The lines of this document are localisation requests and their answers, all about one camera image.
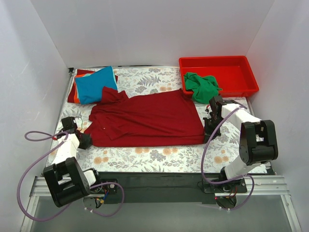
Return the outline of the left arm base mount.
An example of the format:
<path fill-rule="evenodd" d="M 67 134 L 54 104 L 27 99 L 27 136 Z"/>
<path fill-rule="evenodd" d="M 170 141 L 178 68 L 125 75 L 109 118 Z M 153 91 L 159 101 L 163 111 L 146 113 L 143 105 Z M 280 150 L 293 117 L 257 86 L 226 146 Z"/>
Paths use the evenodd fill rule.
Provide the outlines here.
<path fill-rule="evenodd" d="M 97 187 L 96 191 L 102 194 L 105 194 L 105 193 L 109 193 L 111 195 L 116 194 L 118 191 L 118 186 L 116 185 L 116 183 L 118 183 L 117 179 L 101 179 L 100 181 L 97 182 L 97 184 L 107 183 L 107 182 L 108 184 Z"/>

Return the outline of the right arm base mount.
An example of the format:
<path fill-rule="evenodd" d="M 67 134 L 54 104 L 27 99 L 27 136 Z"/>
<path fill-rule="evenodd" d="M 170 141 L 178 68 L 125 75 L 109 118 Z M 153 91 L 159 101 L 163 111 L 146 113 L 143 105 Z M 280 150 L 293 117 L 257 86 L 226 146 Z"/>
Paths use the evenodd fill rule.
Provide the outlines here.
<path fill-rule="evenodd" d="M 231 182 L 215 185 L 201 180 L 198 186 L 204 193 L 224 193 L 224 194 L 234 194 L 234 193 L 247 193 L 247 187 L 244 179 L 233 180 Z"/>

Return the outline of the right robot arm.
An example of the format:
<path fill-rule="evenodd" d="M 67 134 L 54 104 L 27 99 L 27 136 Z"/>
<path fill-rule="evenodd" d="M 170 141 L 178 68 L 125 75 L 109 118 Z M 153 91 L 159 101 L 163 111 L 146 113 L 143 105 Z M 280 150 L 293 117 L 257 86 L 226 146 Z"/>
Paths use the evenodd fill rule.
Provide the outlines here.
<path fill-rule="evenodd" d="M 205 148 L 201 158 L 202 178 L 212 185 L 224 185 L 243 179 L 252 169 L 278 158 L 275 124 L 261 120 L 234 100 L 223 100 L 221 96 L 210 99 L 210 118 L 204 118 Z M 210 142 L 221 136 L 220 127 L 229 121 L 240 131 L 239 154 L 221 171 L 218 181 L 211 181 L 204 173 L 204 160 Z"/>

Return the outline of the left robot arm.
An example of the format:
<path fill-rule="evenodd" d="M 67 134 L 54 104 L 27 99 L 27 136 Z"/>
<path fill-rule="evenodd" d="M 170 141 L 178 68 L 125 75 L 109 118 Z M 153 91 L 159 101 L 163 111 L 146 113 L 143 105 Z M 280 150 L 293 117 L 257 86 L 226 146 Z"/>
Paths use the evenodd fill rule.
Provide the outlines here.
<path fill-rule="evenodd" d="M 62 131 L 68 135 L 56 136 L 59 148 L 53 163 L 43 170 L 43 176 L 57 207 L 63 207 L 90 195 L 98 182 L 98 172 L 90 168 L 83 171 L 77 162 L 78 149 L 86 150 L 92 146 L 92 138 L 78 130 L 72 116 L 61 120 Z"/>

